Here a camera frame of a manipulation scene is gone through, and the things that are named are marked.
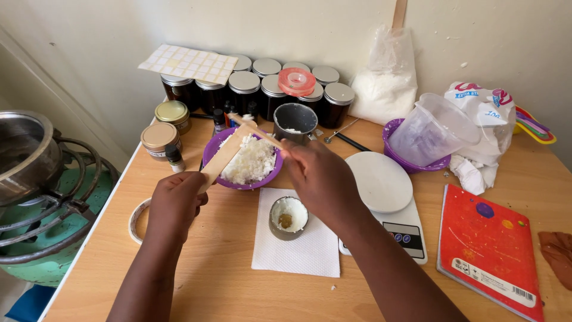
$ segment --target plastic measuring cup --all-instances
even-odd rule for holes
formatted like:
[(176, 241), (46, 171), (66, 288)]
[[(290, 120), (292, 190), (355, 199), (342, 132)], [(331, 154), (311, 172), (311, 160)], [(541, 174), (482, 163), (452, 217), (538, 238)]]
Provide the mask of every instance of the plastic measuring cup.
[(402, 159), (424, 167), (460, 148), (476, 145), (480, 131), (455, 104), (425, 93), (388, 141)]

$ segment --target wooden table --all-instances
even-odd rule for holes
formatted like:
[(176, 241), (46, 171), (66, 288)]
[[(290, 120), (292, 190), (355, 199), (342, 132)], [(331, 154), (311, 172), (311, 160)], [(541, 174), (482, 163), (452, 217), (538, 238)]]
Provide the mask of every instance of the wooden table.
[[(348, 117), (346, 124), (353, 117)], [(197, 170), (213, 122), (192, 119), (181, 137), (188, 170)], [(261, 122), (272, 131), (272, 124)], [(331, 130), (324, 130), (326, 135)], [(344, 133), (383, 152), (382, 126), (360, 120)], [(330, 149), (346, 158), (358, 152), (333, 138)], [(513, 137), (493, 189), (482, 197), (530, 219), (546, 321), (572, 321), (572, 291), (566, 290), (539, 250), (539, 231), (572, 233), (572, 175), (546, 146), (525, 134)], [(460, 186), (442, 171), (411, 176), (423, 225), (428, 263), (423, 269), (471, 321), (524, 321), (435, 269), (443, 187)], [(173, 174), (139, 147), (93, 235), (54, 300), (48, 321), (104, 321), (139, 245), (127, 232), (133, 209), (149, 198), (157, 181)], [(281, 171), (268, 187), (292, 188)], [(177, 266), (171, 321), (382, 321), (383, 317), (350, 256), (340, 254), (341, 278), (252, 270), (259, 191), (209, 190)]]

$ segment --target notebook cover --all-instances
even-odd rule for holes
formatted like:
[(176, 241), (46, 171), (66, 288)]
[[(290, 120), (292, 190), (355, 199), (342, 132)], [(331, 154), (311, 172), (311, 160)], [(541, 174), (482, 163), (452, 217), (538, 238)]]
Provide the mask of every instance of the notebook cover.
[(451, 184), (438, 269), (518, 315), (544, 321), (528, 218)]

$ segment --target tape roll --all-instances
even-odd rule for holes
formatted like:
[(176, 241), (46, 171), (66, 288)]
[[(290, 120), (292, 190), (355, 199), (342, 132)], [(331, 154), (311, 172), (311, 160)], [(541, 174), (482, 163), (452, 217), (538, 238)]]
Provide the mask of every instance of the tape roll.
[(139, 206), (137, 206), (137, 208), (133, 210), (133, 213), (129, 217), (129, 225), (127, 226), (127, 230), (129, 231), (129, 235), (131, 236), (131, 238), (139, 245), (143, 243), (143, 239), (141, 239), (141, 237), (137, 235), (136, 224), (137, 220), (139, 219), (139, 216), (141, 215), (141, 213), (143, 213), (143, 210), (149, 207), (149, 205), (151, 205), (151, 198), (141, 202)]

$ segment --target purple bowl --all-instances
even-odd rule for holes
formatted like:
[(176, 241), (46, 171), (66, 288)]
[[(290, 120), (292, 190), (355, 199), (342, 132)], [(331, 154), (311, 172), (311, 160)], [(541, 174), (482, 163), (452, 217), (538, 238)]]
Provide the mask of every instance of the purple bowl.
[[(217, 135), (213, 136), (213, 138), (209, 141), (209, 143), (206, 144), (205, 151), (202, 153), (202, 163), (204, 165), (209, 163), (209, 161), (213, 158), (213, 156), (215, 156), (216, 152), (219, 150), (219, 145), (224, 140), (226, 140), (229, 135), (233, 134), (235, 130), (238, 128), (239, 127), (228, 128), (218, 133)], [(256, 134), (253, 134), (253, 136), (256, 137), (257, 139), (261, 139), (261, 137), (257, 136)], [(239, 190), (260, 188), (263, 185), (267, 184), (268, 182), (272, 181), (272, 179), (274, 179), (278, 175), (278, 172), (280, 172), (280, 169), (282, 168), (283, 160), (282, 157), (280, 156), (280, 151), (277, 148), (274, 148), (274, 153), (276, 154), (276, 163), (274, 164), (274, 170), (272, 170), (270, 174), (268, 174), (268, 176), (263, 180), (252, 184), (234, 184), (232, 182), (224, 180), (219, 176), (218, 178), (216, 178), (216, 182), (222, 186)]]
[(437, 160), (431, 164), (429, 164), (426, 167), (416, 166), (413, 163), (405, 161), (399, 155), (397, 155), (397, 153), (395, 153), (395, 151), (390, 147), (390, 144), (389, 144), (387, 139), (389, 139), (389, 137), (393, 134), (393, 132), (395, 132), (395, 130), (401, 125), (401, 123), (403, 123), (403, 121), (405, 121), (405, 119), (391, 120), (391, 121), (387, 122), (385, 127), (383, 127), (383, 134), (382, 134), (383, 144), (384, 144), (383, 154), (389, 156), (395, 162), (399, 163), (399, 165), (403, 169), (405, 169), (405, 172), (407, 172), (409, 174), (414, 174), (414, 173), (417, 173), (420, 171), (437, 171), (437, 170), (441, 170), (441, 169), (443, 169), (449, 165), (449, 162), (451, 161), (451, 155), (450, 154), (442, 157), (441, 159), (439, 159), (439, 160)]

